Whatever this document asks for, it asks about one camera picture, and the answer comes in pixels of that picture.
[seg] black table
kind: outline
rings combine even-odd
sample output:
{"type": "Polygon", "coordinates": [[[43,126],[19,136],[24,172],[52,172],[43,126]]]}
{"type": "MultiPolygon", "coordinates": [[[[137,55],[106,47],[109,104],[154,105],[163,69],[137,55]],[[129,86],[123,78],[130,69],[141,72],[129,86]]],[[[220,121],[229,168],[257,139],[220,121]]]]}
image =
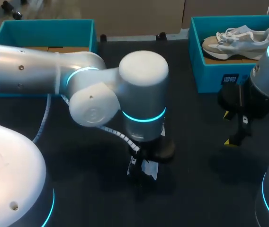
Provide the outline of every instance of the black table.
{"type": "MultiPolygon", "coordinates": [[[[253,137],[240,148],[223,145],[236,121],[223,121],[215,94],[198,94],[187,41],[99,44],[107,67],[124,55],[151,50],[170,68],[166,134],[175,160],[160,165],[158,182],[138,201],[126,177],[127,145],[113,135],[83,128],[67,105],[52,99],[37,143],[54,180],[56,226],[73,227],[256,227],[254,197],[269,163],[269,115],[254,122],[253,137]]],[[[45,98],[0,98],[0,125],[33,138],[45,98]]],[[[122,130],[118,114],[109,126],[122,130]]]]}

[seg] white cable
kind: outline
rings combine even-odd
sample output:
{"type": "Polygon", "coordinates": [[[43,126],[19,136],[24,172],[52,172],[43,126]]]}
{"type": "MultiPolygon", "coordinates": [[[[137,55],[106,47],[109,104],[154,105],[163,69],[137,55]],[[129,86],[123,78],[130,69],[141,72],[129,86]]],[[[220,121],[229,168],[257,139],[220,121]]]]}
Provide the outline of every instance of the white cable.
{"type": "Polygon", "coordinates": [[[39,130],[38,130],[35,138],[32,140],[34,143],[36,143],[38,141],[38,139],[40,138],[40,136],[41,136],[41,134],[43,132],[43,129],[44,129],[44,126],[45,126],[47,117],[48,117],[48,113],[49,113],[49,109],[50,109],[50,104],[51,104],[51,94],[48,94],[47,95],[46,108],[45,108],[45,112],[44,112],[44,116],[43,116],[43,119],[42,119],[40,128],[39,128],[39,130]]]}
{"type": "MultiPolygon", "coordinates": [[[[66,96],[61,95],[62,99],[67,103],[67,105],[69,105],[69,100],[66,96]]],[[[140,149],[134,142],[132,142],[126,135],[120,133],[119,131],[116,131],[114,129],[111,129],[109,127],[106,126],[99,126],[99,129],[102,129],[104,131],[107,131],[111,134],[114,134],[118,137],[120,137],[121,139],[123,139],[131,148],[132,150],[134,150],[135,152],[138,152],[138,150],[140,149]]]]}

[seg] white sneaker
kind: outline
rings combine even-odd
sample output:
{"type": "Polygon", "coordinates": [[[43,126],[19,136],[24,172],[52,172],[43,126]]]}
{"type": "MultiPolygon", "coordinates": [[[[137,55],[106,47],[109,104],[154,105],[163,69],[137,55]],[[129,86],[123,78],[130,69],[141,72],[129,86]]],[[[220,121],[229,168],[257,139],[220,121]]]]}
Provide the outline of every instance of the white sneaker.
{"type": "Polygon", "coordinates": [[[202,44],[203,50],[211,56],[226,60],[233,55],[259,60],[269,46],[269,28],[266,31],[253,31],[246,25],[229,28],[225,33],[216,33],[202,44]]]}

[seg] teal box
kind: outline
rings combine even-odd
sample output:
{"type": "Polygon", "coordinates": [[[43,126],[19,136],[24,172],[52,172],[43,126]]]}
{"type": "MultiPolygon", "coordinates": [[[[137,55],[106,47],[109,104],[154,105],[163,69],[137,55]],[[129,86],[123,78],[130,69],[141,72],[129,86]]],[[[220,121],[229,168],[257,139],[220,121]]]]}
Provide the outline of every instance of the teal box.
{"type": "Polygon", "coordinates": [[[93,19],[7,20],[0,27],[0,45],[89,47],[89,51],[96,53],[98,42],[93,19]]]}
{"type": "Polygon", "coordinates": [[[218,92],[223,77],[237,78],[237,84],[243,83],[255,64],[205,64],[201,43],[216,32],[225,32],[231,27],[247,25],[252,30],[265,31],[269,28],[269,16],[226,16],[192,17],[189,29],[189,55],[199,93],[218,92]]]}

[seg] label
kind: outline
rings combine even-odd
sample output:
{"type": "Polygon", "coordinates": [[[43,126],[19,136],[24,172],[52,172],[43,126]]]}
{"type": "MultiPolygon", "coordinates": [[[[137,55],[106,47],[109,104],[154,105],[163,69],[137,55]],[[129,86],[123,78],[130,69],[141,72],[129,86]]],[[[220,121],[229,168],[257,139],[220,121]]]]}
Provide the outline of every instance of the label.
{"type": "Polygon", "coordinates": [[[226,83],[236,84],[238,77],[239,74],[224,74],[221,81],[221,85],[226,83]]]}

